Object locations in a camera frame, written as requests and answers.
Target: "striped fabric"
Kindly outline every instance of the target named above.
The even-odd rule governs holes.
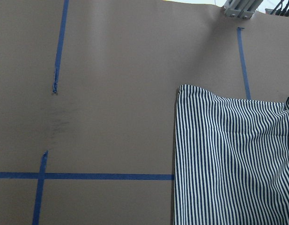
[[[179,88],[175,225],[289,225],[289,98]]]

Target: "vertical blue tape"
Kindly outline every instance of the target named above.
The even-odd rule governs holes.
[[[39,216],[40,216],[43,185],[44,185],[44,179],[45,179],[47,155],[48,155],[48,151],[46,151],[41,158],[32,225],[39,225]]]
[[[61,64],[61,56],[62,56],[62,48],[63,48],[64,34],[65,34],[65,25],[66,25],[66,18],[67,18],[68,3],[69,3],[69,0],[64,0],[62,20],[61,20],[59,40],[58,40],[58,47],[57,47],[57,53],[56,53],[56,61],[55,61],[55,79],[54,79],[54,83],[52,85],[52,91],[54,93],[57,93],[57,87],[58,87],[59,70],[60,70],[60,64]]]
[[[251,92],[249,90],[249,83],[248,83],[248,77],[247,77],[247,72],[246,72],[246,64],[245,64],[245,58],[244,58],[244,52],[243,52],[243,46],[242,46],[242,38],[241,38],[241,30],[242,29],[244,29],[244,28],[243,27],[237,28],[238,46],[239,46],[240,61],[241,61],[241,67],[242,67],[242,73],[243,73],[246,98],[248,100],[251,100]]]

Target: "blue tape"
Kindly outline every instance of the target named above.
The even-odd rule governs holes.
[[[237,28],[238,47],[239,47],[239,53],[240,53],[240,61],[241,61],[241,67],[242,67],[242,73],[243,73],[246,98],[248,100],[251,100],[251,92],[249,90],[249,83],[248,83],[248,77],[247,77],[247,72],[246,72],[246,64],[245,64],[245,58],[244,58],[244,52],[243,52],[243,46],[242,46],[242,38],[241,38],[241,30],[242,29],[244,29],[244,28],[243,27]]]
[[[44,178],[45,178],[47,155],[48,155],[48,151],[46,151],[41,158],[32,225],[39,224],[39,216],[40,216],[42,192],[43,192],[43,185],[44,185]]]
[[[57,93],[57,87],[58,87],[58,81],[59,81],[59,70],[60,70],[60,64],[61,64],[61,56],[62,56],[62,48],[63,48],[64,34],[65,34],[65,25],[66,25],[66,18],[67,18],[68,3],[69,3],[69,0],[64,0],[60,33],[59,33],[59,40],[58,40],[58,47],[57,47],[57,53],[56,53],[56,61],[55,61],[55,79],[54,79],[54,83],[52,85],[52,91],[54,93]]]
[[[37,172],[0,172],[0,179],[38,179]],[[173,174],[45,173],[45,180],[174,180]]]

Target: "striped shirt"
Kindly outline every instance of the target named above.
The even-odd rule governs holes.
[[[289,225],[289,97],[180,86],[174,213],[175,225]]]

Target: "metal object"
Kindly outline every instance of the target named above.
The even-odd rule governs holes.
[[[224,14],[229,17],[250,19],[263,0],[227,0],[223,6]]]

